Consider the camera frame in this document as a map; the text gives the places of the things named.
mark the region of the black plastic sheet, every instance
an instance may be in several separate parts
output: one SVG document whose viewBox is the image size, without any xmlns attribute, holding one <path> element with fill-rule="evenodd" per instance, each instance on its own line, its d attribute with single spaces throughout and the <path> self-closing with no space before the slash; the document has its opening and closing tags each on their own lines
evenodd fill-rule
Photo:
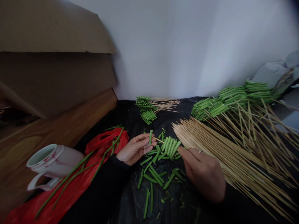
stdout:
<svg viewBox="0 0 299 224">
<path fill-rule="evenodd" d="M 84 152 L 86 144 L 106 128 L 122 124 L 128 131 L 130 139 L 144 131 L 149 133 L 150 130 L 154 130 L 156 137 L 162 132 L 162 128 L 166 129 L 165 136 L 171 136 L 176 138 L 176 135 L 172 129 L 172 122 L 177 122 L 179 119 L 188 119 L 191 116 L 191 110 L 193 105 L 203 97 L 193 97 L 189 99 L 182 99 L 182 103 L 178 104 L 175 112 L 160 111 L 157 113 L 157 119 L 152 124 L 147 125 L 140 116 L 139 108 L 135 105 L 135 101 L 122 100 L 119 101 L 117 107 L 110 111 L 103 119 L 101 119 L 88 133 L 79 141 L 74 147 L 75 149 Z M 138 190 L 137 185 L 139 182 L 141 169 L 140 163 L 145 160 L 142 158 L 137 164 L 133 166 L 130 179 L 123 189 L 122 198 L 120 204 L 115 208 L 113 217 L 111 217 L 109 223 L 193 223 L 196 214 L 196 208 L 201 208 L 201 213 L 198 223 L 226 223 L 229 220 L 224 220 L 224 217 L 213 210 L 213 206 L 203 198 L 193 185 L 187 180 L 185 183 L 171 183 L 168 187 L 168 191 L 174 200 L 170 202 L 170 199 L 166 200 L 163 204 L 161 199 L 166 197 L 165 191 L 158 184 L 154 184 L 154 211 L 150 213 L 150 200 L 147 218 L 143 219 L 146 191 L 150 189 L 150 181 L 143 178 L 141 188 Z M 171 170 L 174 168 L 180 168 L 185 172 L 183 160 L 170 161 L 161 160 L 153 164 L 153 167 L 158 173 L 167 171 L 167 175 L 163 177 L 166 182 L 168 176 L 171 175 Z M 239 197 L 243 197 L 239 192 L 236 192 Z M 180 208 L 182 202 L 179 201 L 181 195 L 182 202 L 185 204 L 185 208 Z M 269 221 L 273 219 L 261 208 L 256 208 L 251 200 L 245 199 L 245 204 L 236 205 L 236 207 L 244 207 L 250 213 L 250 208 L 254 208 L 255 216 L 269 218 Z M 279 217 L 272 209 L 269 209 L 276 217 Z M 157 214 L 161 213 L 160 218 L 157 219 Z"/>
</svg>

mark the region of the left hand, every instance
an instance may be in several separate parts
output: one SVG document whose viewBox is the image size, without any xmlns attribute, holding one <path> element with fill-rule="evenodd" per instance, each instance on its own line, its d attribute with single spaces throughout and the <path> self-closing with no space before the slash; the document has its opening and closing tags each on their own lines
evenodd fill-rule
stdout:
<svg viewBox="0 0 299 224">
<path fill-rule="evenodd" d="M 141 134 L 131 139 L 128 144 L 117 154 L 116 158 L 131 166 L 135 164 L 144 154 L 147 154 L 157 145 L 156 139 L 152 138 L 149 145 L 150 134 Z"/>
</svg>

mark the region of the brown cardboard flap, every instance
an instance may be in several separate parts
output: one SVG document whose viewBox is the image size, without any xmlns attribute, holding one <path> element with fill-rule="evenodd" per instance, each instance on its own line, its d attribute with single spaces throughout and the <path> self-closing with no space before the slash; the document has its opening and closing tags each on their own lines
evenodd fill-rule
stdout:
<svg viewBox="0 0 299 224">
<path fill-rule="evenodd" d="M 1 52 L 114 54 L 101 20 L 66 0 L 1 0 Z"/>
</svg>

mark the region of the wooden skewer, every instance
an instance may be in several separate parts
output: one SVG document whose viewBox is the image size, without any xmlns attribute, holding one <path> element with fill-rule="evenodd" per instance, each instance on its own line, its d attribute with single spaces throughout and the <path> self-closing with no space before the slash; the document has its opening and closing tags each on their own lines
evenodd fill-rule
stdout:
<svg viewBox="0 0 299 224">
<path fill-rule="evenodd" d="M 152 137 L 152 138 L 157 139 L 157 138 L 155 138 L 155 137 Z M 162 142 L 162 143 L 165 143 L 165 142 L 161 141 L 160 139 L 157 139 L 157 140 L 160 141 L 160 142 Z"/>
</svg>

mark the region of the cardboard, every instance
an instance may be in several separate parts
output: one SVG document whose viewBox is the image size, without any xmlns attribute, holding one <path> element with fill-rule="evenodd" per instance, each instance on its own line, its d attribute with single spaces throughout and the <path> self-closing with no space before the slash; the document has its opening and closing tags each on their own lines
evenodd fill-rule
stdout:
<svg viewBox="0 0 299 224">
<path fill-rule="evenodd" d="M 116 49 L 97 14 L 65 0 L 0 2 L 0 91 L 50 118 L 116 85 Z"/>
</svg>

